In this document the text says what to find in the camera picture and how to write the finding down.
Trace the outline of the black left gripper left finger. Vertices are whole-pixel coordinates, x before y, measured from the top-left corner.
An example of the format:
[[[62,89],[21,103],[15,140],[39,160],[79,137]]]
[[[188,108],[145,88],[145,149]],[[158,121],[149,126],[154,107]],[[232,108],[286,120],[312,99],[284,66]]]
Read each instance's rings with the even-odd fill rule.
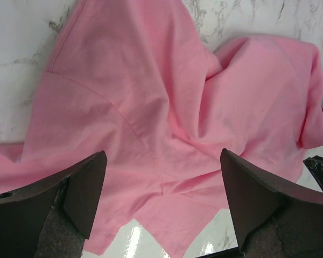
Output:
[[[34,183],[0,194],[0,257],[81,257],[106,173],[97,152]]]

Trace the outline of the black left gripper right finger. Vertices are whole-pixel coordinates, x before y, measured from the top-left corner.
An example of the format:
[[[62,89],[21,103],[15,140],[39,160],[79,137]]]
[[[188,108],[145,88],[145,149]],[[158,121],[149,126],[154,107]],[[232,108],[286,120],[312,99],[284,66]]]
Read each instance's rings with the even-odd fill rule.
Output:
[[[323,192],[227,149],[220,161],[241,257],[323,257]]]

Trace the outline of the pink t shirt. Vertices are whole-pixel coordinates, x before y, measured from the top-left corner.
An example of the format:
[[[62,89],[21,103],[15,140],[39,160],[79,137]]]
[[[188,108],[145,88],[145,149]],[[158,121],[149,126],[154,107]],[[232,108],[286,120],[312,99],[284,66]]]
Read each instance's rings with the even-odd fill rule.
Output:
[[[181,1],[79,1],[34,95],[24,143],[0,146],[0,193],[105,151],[85,250],[136,219],[171,257],[227,207],[223,149],[297,181],[323,145],[316,45],[276,35],[201,42]]]

